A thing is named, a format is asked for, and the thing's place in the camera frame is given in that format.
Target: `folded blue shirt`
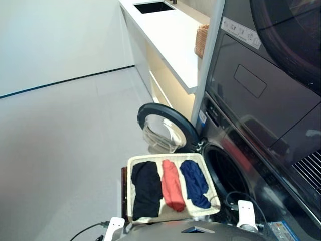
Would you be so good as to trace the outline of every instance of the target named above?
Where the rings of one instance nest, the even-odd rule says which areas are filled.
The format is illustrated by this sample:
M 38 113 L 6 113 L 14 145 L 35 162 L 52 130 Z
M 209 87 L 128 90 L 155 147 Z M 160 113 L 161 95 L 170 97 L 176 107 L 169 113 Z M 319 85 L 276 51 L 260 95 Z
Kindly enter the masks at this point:
M 201 208 L 210 208 L 211 203 L 203 195 L 207 193 L 209 186 L 199 167 L 199 164 L 192 160 L 185 160 L 180 170 L 184 175 L 187 190 L 187 199 L 190 199 L 193 205 Z

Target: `vent grille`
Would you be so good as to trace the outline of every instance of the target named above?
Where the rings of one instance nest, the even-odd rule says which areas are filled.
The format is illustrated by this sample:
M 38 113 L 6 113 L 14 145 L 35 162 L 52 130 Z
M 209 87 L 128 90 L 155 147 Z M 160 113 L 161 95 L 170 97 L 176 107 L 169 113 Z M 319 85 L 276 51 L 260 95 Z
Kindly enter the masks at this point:
M 321 150 L 296 162 L 293 167 L 321 195 Z

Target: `washing machine door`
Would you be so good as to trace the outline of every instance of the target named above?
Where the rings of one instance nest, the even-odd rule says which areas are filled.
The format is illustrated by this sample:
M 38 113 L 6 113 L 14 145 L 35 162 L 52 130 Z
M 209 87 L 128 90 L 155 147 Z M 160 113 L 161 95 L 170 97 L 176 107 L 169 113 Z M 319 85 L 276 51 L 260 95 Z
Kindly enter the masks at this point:
M 194 126 L 176 110 L 158 103 L 140 107 L 137 120 L 149 152 L 188 153 L 198 148 L 199 135 Z
M 251 0 L 257 33 L 283 71 L 321 95 L 321 0 Z

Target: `white counter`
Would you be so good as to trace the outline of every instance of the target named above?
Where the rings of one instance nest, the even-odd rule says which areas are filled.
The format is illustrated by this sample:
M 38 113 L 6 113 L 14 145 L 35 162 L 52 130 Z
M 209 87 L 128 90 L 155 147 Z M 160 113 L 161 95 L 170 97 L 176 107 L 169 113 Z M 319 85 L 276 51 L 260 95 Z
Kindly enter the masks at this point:
M 195 93 L 198 85 L 198 57 L 194 47 L 196 31 L 201 24 L 177 9 L 142 14 L 134 6 L 155 1 L 119 1 L 186 93 Z

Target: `sink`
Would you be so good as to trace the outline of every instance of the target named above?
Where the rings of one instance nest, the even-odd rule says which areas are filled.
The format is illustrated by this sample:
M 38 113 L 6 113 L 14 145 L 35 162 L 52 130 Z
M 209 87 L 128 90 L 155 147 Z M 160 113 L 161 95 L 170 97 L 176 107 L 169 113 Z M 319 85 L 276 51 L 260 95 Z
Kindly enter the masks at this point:
M 134 4 L 134 5 L 142 14 L 173 10 L 171 6 L 167 5 L 164 2 L 154 2 L 154 3 Z

